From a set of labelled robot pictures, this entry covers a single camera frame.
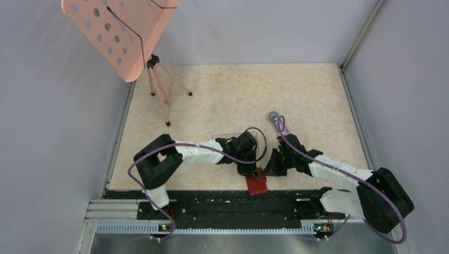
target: beige table surface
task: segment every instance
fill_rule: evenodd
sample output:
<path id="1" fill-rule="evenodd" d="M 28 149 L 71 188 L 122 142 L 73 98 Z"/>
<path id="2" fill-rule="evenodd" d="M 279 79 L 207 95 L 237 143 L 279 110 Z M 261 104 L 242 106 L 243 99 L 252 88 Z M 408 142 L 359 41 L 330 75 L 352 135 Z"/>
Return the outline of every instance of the beige table surface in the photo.
<path id="1" fill-rule="evenodd" d="M 268 138 L 268 152 L 277 147 L 276 132 L 267 119 L 276 110 L 308 150 L 360 168 L 367 168 L 354 119 L 334 63 L 171 66 L 193 92 L 188 96 L 167 75 L 163 80 L 173 102 L 166 127 L 156 97 L 150 95 L 146 71 L 134 89 L 109 189 L 137 189 L 127 175 L 133 156 L 161 134 L 181 141 L 207 141 L 213 135 L 239 133 L 257 126 Z M 167 189 L 247 189 L 235 164 L 195 164 L 178 168 Z M 290 169 L 286 177 L 268 177 L 268 189 L 315 189 L 332 183 Z"/>

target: round hole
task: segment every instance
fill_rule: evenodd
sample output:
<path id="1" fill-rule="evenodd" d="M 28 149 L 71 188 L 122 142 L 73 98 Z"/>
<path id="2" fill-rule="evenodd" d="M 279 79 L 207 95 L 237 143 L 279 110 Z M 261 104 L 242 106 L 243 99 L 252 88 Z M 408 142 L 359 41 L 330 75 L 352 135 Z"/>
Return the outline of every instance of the round hole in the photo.
<path id="1" fill-rule="evenodd" d="M 86 20 L 86 22 L 84 24 L 86 25 L 87 29 L 91 29 L 92 28 L 92 23 L 89 20 Z"/>
<path id="2" fill-rule="evenodd" d="M 71 12 L 72 12 L 73 14 L 78 14 L 78 5 L 72 4 L 72 5 L 70 6 L 70 10 L 71 10 Z"/>
<path id="3" fill-rule="evenodd" d="M 97 8 L 94 9 L 94 15 L 95 15 L 96 17 L 99 17 L 99 16 L 100 16 L 100 11 L 99 11 Z"/>

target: tripod leg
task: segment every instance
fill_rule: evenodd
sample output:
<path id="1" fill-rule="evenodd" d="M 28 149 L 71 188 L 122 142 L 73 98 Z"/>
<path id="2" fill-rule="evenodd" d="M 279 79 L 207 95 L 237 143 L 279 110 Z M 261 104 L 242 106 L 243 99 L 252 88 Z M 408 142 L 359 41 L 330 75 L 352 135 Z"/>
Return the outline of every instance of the tripod leg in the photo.
<path id="1" fill-rule="evenodd" d="M 153 69 L 149 69 L 149 72 L 151 73 L 151 75 L 154 77 L 154 70 Z M 156 80 L 154 80 L 154 90 L 156 91 L 157 97 L 159 98 L 159 103 L 160 103 L 160 107 L 162 108 L 162 113 L 164 114 L 164 118 L 165 118 L 165 124 L 167 126 L 170 126 L 170 117 L 168 115 L 168 105 L 164 102 L 164 99 L 162 99 L 162 93 L 159 89 L 159 85 L 157 83 Z"/>
<path id="2" fill-rule="evenodd" d="M 160 77 L 160 74 L 159 74 L 159 71 L 157 70 L 157 68 L 153 69 L 153 73 L 156 76 L 157 83 L 159 83 L 159 88 L 162 90 L 162 93 L 164 94 L 165 101 L 167 102 L 167 104 L 170 104 L 170 98 L 168 97 L 167 89 L 165 88 L 165 85 L 162 82 L 162 78 Z"/>
<path id="3" fill-rule="evenodd" d="M 151 95 L 154 96 L 154 95 L 155 95 L 155 92 L 154 92 L 153 78 L 151 77 L 150 68 L 147 68 L 147 73 L 148 73 L 148 80 L 150 81 Z"/>
<path id="4" fill-rule="evenodd" d="M 177 83 L 181 86 L 190 96 L 192 96 L 192 92 L 173 74 L 173 72 L 165 66 L 162 62 L 159 62 L 159 65 L 166 71 Z"/>

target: white wall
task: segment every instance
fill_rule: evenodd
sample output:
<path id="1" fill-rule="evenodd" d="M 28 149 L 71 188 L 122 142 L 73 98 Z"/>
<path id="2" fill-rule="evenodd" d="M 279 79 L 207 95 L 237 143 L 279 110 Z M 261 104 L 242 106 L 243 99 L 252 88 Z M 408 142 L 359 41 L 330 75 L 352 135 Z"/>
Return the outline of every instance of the white wall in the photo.
<path id="1" fill-rule="evenodd" d="M 348 70 L 376 166 L 415 203 L 419 253 L 447 253 L 449 1 L 389 1 Z"/>
<path id="2" fill-rule="evenodd" d="M 60 0 L 0 7 L 0 252 L 74 253 L 129 89 Z"/>
<path id="3" fill-rule="evenodd" d="M 155 54 L 171 65 L 342 63 L 376 0 L 181 0 Z"/>

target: tripod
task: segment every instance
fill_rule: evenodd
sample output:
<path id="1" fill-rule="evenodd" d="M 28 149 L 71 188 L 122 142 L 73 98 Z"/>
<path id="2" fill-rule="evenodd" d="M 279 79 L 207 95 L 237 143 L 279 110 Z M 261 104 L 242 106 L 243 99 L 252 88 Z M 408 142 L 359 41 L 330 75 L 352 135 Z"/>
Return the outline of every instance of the tripod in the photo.
<path id="1" fill-rule="evenodd" d="M 150 81 L 150 88 L 151 88 L 151 95 L 154 96 L 157 94 L 157 97 L 159 98 L 160 106 L 162 107 L 162 112 L 164 114 L 165 118 L 165 124 L 167 126 L 170 126 L 170 116 L 168 114 L 168 104 L 170 104 L 170 97 L 168 96 L 167 89 L 165 88 L 164 83 L 162 82 L 162 79 L 160 77 L 159 71 L 157 68 L 154 68 L 156 64 L 159 64 L 164 71 L 166 71 L 175 81 L 176 83 L 181 86 L 188 95 L 192 96 L 192 92 L 187 89 L 187 87 L 171 72 L 165 64 L 163 64 L 159 57 L 151 54 L 151 59 L 147 61 L 147 73 L 148 73 L 148 80 Z"/>

